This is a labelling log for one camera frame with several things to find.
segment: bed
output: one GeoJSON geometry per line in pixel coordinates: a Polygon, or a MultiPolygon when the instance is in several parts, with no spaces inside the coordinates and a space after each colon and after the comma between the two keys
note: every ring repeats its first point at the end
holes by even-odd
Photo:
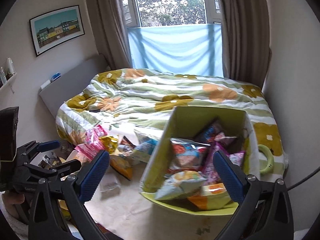
{"type": "MultiPolygon", "coordinates": [[[[123,134],[137,144],[135,132],[161,137],[175,106],[217,106],[247,111],[259,144],[274,155],[273,173],[264,181],[282,178],[285,161],[276,121],[260,88],[226,78],[174,75],[149,69],[122,69],[99,73],[78,95],[64,102],[56,116],[61,138],[77,145],[86,130],[101,124],[111,134],[123,134]]],[[[267,159],[260,155],[260,169],[267,159]]],[[[87,207],[93,218],[125,240],[213,239],[229,217],[185,216],[152,205],[138,193],[145,168],[134,168],[134,178],[121,181],[117,196],[96,190],[87,207]]]]}

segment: plastic ring handle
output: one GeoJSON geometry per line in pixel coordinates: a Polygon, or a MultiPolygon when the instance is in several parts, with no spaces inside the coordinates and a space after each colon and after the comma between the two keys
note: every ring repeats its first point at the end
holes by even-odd
{"type": "Polygon", "coordinates": [[[273,171],[273,165],[275,163],[275,160],[273,158],[272,152],[267,146],[258,144],[258,149],[267,157],[268,160],[267,166],[263,170],[260,170],[260,174],[263,176],[273,171]]]}

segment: white wall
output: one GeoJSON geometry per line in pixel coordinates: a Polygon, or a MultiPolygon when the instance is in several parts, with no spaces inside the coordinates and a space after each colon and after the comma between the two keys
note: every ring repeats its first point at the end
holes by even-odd
{"type": "MultiPolygon", "coordinates": [[[[268,0],[272,59],[264,94],[289,154],[290,186],[320,166],[320,23],[305,0],[268,0]]],[[[289,192],[295,230],[320,212],[320,173],[289,192]]]]}
{"type": "Polygon", "coordinates": [[[97,54],[85,0],[17,0],[0,26],[0,63],[11,57],[18,73],[12,88],[0,92],[0,109],[19,106],[17,145],[58,138],[55,120],[38,97],[40,85],[97,54]],[[85,35],[36,57],[29,20],[40,14],[79,5],[85,35]]]}

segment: light blue fabric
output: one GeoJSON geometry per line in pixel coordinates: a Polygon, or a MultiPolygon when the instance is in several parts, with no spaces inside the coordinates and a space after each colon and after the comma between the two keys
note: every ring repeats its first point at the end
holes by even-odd
{"type": "Polygon", "coordinates": [[[134,68],[223,77],[221,24],[128,28],[134,68]]]}

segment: wire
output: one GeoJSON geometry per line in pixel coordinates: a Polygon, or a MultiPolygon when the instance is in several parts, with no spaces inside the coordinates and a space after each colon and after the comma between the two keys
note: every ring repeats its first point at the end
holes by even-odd
{"type": "Polygon", "coordinates": [[[309,174],[308,176],[306,176],[304,179],[300,180],[299,182],[297,182],[296,184],[290,186],[287,188],[287,190],[291,190],[297,186],[299,186],[300,184],[304,183],[305,181],[307,181],[308,179],[310,179],[311,177],[313,177],[314,175],[316,175],[318,172],[320,171],[320,167],[318,169],[316,169],[314,172],[312,172],[311,174],[309,174]]]}

